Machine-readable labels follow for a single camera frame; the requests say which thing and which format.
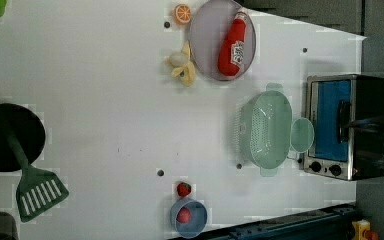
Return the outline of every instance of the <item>white label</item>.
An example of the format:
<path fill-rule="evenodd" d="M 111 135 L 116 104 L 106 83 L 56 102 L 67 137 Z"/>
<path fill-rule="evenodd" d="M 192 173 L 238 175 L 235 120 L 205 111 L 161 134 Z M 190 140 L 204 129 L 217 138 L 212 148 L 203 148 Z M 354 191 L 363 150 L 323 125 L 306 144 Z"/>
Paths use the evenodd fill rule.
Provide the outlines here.
<path fill-rule="evenodd" d="M 242 65 L 244 59 L 244 42 L 236 41 L 235 44 L 232 44 L 232 50 L 230 53 L 230 63 L 235 64 L 239 68 Z"/>

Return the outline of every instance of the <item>green strainer basket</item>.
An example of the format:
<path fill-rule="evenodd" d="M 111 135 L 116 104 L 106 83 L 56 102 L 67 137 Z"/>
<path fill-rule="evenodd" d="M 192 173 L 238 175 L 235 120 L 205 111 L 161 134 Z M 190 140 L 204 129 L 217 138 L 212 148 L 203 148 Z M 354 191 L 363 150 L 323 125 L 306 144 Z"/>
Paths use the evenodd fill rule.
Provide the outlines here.
<path fill-rule="evenodd" d="M 267 91 L 241 109 L 239 150 L 260 167 L 262 176 L 276 174 L 290 148 L 292 108 L 282 91 L 282 85 L 269 83 Z"/>

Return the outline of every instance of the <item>strawberry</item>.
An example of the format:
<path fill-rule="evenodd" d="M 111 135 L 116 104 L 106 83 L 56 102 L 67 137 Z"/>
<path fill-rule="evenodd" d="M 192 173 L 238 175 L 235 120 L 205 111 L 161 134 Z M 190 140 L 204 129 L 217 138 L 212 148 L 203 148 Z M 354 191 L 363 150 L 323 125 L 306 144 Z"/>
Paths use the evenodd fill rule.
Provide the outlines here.
<path fill-rule="evenodd" d="M 191 220 L 191 211 L 185 207 L 182 207 L 177 214 L 176 220 L 180 223 L 187 223 Z"/>
<path fill-rule="evenodd" d="M 179 185 L 177 185 L 177 194 L 179 194 L 180 197 L 186 197 L 192 192 L 191 185 L 181 182 Z"/>

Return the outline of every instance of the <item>toy kitchen playset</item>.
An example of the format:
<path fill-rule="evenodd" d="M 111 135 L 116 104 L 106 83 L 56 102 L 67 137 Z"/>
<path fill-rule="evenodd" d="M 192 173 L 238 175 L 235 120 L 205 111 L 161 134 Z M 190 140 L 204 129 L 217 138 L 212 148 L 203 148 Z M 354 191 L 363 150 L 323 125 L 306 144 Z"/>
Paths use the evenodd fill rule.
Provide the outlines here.
<path fill-rule="evenodd" d="M 365 155 L 384 155 L 384 139 L 347 127 L 355 120 L 384 117 L 383 78 L 309 77 L 306 117 L 315 128 L 304 156 L 306 172 L 349 181 L 384 176 L 384 168 Z"/>

